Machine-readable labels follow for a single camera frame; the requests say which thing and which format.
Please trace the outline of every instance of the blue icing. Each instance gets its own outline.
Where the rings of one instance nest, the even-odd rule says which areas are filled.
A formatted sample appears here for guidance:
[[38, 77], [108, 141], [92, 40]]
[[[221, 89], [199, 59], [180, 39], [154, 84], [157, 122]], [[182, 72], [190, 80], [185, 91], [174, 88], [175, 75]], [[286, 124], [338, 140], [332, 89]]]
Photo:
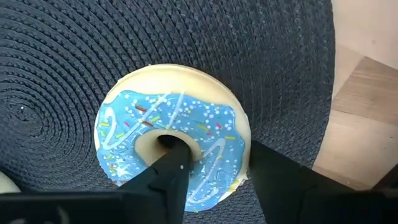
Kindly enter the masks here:
[[98, 111], [99, 163], [121, 185], [147, 168], [134, 142], [153, 129], [173, 129], [193, 138], [204, 159], [190, 173], [185, 211], [214, 207], [236, 180], [244, 141], [235, 129], [230, 106], [215, 105], [184, 94], [144, 95], [122, 91]]

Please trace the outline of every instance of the black placemat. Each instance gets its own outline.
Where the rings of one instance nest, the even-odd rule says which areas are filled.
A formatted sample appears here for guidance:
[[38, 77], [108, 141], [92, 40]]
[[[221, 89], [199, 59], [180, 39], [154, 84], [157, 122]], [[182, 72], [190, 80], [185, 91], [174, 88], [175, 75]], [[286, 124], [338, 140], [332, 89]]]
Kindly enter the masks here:
[[[330, 110], [329, 0], [0, 0], [0, 168], [25, 190], [114, 187], [93, 125], [123, 75], [155, 63], [213, 75], [252, 137], [311, 166]], [[187, 223], [264, 223], [247, 181]]]

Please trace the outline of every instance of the round placemat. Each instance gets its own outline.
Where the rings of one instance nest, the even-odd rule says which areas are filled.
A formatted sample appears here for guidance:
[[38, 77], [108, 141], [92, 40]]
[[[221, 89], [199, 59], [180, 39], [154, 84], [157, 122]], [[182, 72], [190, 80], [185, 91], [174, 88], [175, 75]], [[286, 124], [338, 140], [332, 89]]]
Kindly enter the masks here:
[[[253, 139], [305, 166], [320, 148], [335, 60], [329, 0], [0, 0], [0, 30], [0, 170], [22, 190], [114, 188], [96, 159], [96, 112], [148, 64], [214, 76]], [[185, 221], [264, 217], [247, 181]]]

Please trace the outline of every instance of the blue frosting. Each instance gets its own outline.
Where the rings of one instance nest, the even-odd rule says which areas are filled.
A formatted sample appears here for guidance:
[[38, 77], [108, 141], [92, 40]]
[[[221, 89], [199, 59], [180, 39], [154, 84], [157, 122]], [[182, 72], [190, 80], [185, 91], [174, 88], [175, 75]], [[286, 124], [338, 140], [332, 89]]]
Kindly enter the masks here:
[[153, 129], [173, 129], [193, 138], [204, 158], [190, 173], [185, 211], [214, 207], [236, 180], [244, 141], [235, 128], [230, 106], [200, 101], [183, 93], [144, 95], [122, 91], [98, 111], [97, 156], [114, 184], [122, 185], [147, 168], [134, 150], [141, 135]]

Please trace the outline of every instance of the woven placemat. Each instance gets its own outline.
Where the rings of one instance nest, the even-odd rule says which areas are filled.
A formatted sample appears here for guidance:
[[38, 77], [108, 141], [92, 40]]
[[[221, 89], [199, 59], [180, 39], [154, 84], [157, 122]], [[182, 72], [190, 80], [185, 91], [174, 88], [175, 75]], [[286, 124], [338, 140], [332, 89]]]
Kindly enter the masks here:
[[[0, 169], [23, 190], [114, 188], [93, 125], [106, 93], [148, 64], [213, 75], [252, 137], [311, 166], [328, 122], [329, 0], [0, 0]], [[247, 181], [187, 223], [264, 223]]]

